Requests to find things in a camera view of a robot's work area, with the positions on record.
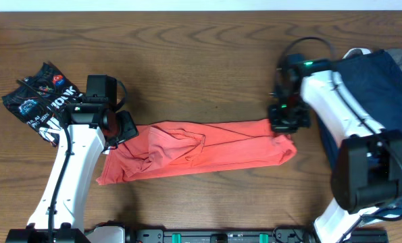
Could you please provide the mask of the red orange t-shirt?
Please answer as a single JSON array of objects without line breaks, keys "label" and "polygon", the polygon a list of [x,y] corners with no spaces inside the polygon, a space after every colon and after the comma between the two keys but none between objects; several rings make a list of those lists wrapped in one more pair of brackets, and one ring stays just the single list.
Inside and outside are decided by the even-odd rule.
[{"label": "red orange t-shirt", "polygon": [[163,121],[109,152],[100,185],[282,165],[297,154],[267,119],[213,124]]}]

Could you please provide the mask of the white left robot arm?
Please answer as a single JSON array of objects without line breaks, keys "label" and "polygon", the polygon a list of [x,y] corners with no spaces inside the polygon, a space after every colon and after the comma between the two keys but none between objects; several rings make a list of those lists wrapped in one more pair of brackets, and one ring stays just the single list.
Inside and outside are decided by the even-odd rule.
[{"label": "white left robot arm", "polygon": [[84,230],[91,178],[100,154],[138,136],[125,101],[117,100],[122,83],[90,75],[79,103],[54,114],[61,124],[58,151],[45,191],[24,229],[11,229],[7,242],[125,242],[123,225],[107,222]]}]

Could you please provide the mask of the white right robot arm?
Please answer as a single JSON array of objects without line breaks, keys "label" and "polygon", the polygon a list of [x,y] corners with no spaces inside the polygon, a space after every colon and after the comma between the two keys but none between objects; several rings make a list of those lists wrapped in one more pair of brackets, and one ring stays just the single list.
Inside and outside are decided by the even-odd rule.
[{"label": "white right robot arm", "polygon": [[268,109],[272,131],[295,133],[311,125],[313,109],[338,148],[330,186],[333,199],[299,234],[302,242],[375,242],[380,233],[357,232],[364,221],[388,221],[380,214],[402,196],[402,133],[388,131],[357,102],[329,59],[282,56],[275,77],[278,102]]}]

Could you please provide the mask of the black printed folded shirt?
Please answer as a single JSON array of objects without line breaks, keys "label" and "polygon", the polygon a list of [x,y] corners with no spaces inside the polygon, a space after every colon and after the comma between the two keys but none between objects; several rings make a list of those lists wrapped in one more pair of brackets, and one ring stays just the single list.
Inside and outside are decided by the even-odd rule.
[{"label": "black printed folded shirt", "polygon": [[55,65],[44,63],[33,76],[22,79],[34,91],[20,85],[1,97],[5,108],[27,124],[52,146],[59,144],[61,126],[53,111],[62,112],[69,103],[78,103],[82,93]]}]

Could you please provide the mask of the navy blue garment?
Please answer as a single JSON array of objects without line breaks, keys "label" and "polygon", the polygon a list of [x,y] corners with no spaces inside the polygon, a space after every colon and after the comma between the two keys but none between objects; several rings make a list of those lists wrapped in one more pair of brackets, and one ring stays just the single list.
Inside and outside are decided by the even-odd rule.
[{"label": "navy blue garment", "polygon": [[343,59],[335,68],[372,118],[402,133],[402,71],[386,50]]}]

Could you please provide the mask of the grey aluminium base rail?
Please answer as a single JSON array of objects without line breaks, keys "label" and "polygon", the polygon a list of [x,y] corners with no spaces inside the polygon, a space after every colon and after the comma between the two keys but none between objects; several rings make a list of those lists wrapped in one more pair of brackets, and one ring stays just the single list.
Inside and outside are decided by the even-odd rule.
[{"label": "grey aluminium base rail", "polygon": [[143,229],[128,236],[138,243],[304,243],[317,242],[313,233],[302,228],[278,228],[272,231],[163,231]]}]

